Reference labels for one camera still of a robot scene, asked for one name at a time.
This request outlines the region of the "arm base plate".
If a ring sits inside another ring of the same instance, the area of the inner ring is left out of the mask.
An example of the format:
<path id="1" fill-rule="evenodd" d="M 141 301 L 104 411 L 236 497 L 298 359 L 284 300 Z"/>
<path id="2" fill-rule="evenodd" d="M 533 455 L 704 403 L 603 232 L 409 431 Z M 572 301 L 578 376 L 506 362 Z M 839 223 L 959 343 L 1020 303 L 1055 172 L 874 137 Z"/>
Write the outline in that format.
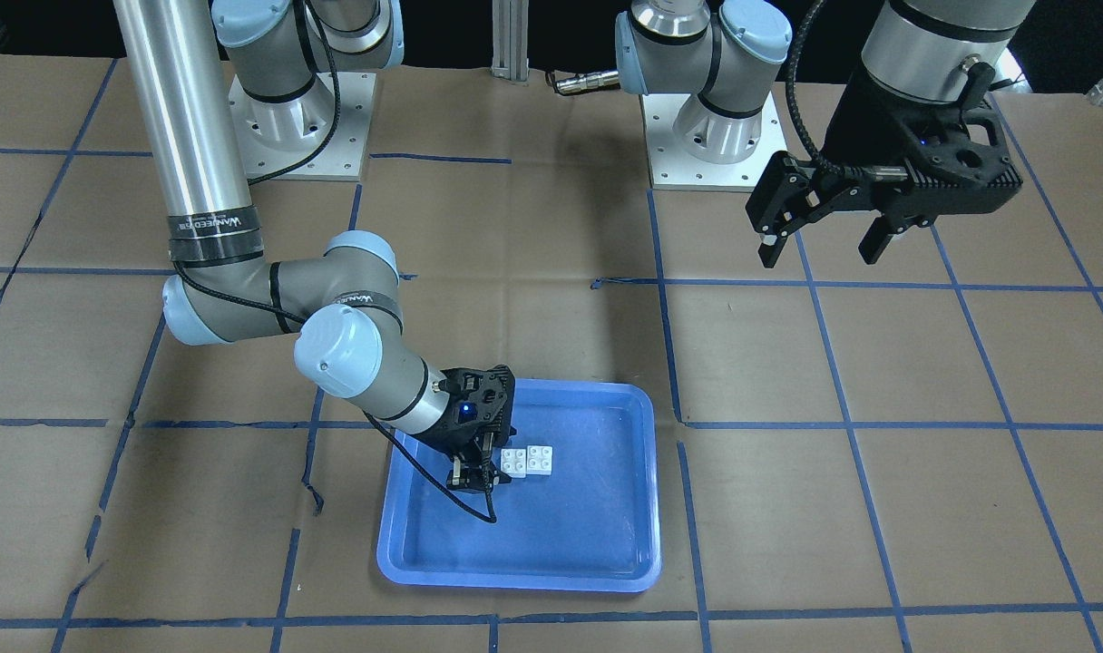
<path id="1" fill-rule="evenodd" d="M 715 114 L 694 94 L 644 95 L 641 108 L 652 189 L 751 191 L 788 149 L 771 95 L 745 119 Z"/>
<path id="2" fill-rule="evenodd" d="M 338 79 L 324 72 L 301 98 L 266 103 L 233 79 L 229 111 L 246 178 L 286 170 L 278 180 L 361 181 L 378 83 L 374 72 L 340 72 Z"/>

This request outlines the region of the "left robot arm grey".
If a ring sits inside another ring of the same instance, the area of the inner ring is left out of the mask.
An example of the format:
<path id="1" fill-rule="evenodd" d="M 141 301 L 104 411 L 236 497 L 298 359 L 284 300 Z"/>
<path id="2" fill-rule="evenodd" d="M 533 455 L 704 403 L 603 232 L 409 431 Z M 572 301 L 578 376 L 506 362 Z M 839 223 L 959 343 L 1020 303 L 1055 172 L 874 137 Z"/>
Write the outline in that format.
<path id="1" fill-rule="evenodd" d="M 747 200 L 772 268 L 789 237 L 838 211 L 874 211 L 868 265 L 896 236 L 945 215 L 990 214 L 1016 197 L 1019 170 L 987 95 L 1030 1 L 886 1 L 831 117 L 824 144 L 796 103 L 802 49 L 824 3 L 797 28 L 765 1 L 634 1 L 615 18 L 622 90 L 688 96 L 683 137 L 709 157 L 709 124 L 754 130 L 780 69 L 789 120 L 807 160 L 768 158 Z"/>

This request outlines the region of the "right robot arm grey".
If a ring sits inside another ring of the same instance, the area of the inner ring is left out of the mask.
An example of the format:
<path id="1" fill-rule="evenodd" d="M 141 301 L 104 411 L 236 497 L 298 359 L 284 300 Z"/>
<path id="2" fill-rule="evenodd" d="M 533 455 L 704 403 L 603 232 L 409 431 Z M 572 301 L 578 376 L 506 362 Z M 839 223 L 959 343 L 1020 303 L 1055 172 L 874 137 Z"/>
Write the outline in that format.
<path id="1" fill-rule="evenodd" d="M 394 1 L 119 1 L 169 221 L 162 290 L 188 346 L 291 335 L 295 368 L 370 421 L 447 460 L 447 491 L 490 495 L 514 472 L 506 366 L 443 370 L 407 346 L 395 253 L 344 231 L 319 255 L 276 261 L 256 191 L 325 174 L 343 141 L 346 77 L 401 61 Z"/>

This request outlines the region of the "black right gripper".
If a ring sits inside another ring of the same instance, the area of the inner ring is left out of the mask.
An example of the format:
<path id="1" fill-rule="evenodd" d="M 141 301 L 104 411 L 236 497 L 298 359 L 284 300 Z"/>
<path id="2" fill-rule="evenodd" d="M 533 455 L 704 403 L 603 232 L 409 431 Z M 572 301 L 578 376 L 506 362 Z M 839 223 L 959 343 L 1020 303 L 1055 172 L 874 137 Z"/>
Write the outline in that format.
<path id="1" fill-rule="evenodd" d="M 445 379 L 438 382 L 438 388 L 448 395 L 445 413 L 420 433 L 420 442 L 452 456 L 452 471 L 446 480 L 448 491 L 476 492 L 476 464 L 483 488 L 497 486 L 503 475 L 493 452 L 515 431 L 515 376 L 506 365 L 490 370 L 454 367 L 441 373 Z"/>

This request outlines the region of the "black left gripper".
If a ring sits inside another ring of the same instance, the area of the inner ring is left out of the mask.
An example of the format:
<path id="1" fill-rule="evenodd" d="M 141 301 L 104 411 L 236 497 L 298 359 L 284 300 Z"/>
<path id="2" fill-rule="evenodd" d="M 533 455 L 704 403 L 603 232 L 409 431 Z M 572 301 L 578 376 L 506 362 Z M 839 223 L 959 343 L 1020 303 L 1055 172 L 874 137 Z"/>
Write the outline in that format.
<path id="1" fill-rule="evenodd" d="M 831 212 L 880 212 L 858 245 L 874 265 L 915 220 L 993 212 L 1015 197 L 1022 180 L 986 100 L 990 84 L 990 72 L 959 72 L 953 101 L 922 101 L 857 72 L 815 143 L 788 82 L 789 120 L 807 160 L 773 154 L 747 200 L 760 263 L 775 268 L 789 237 Z"/>

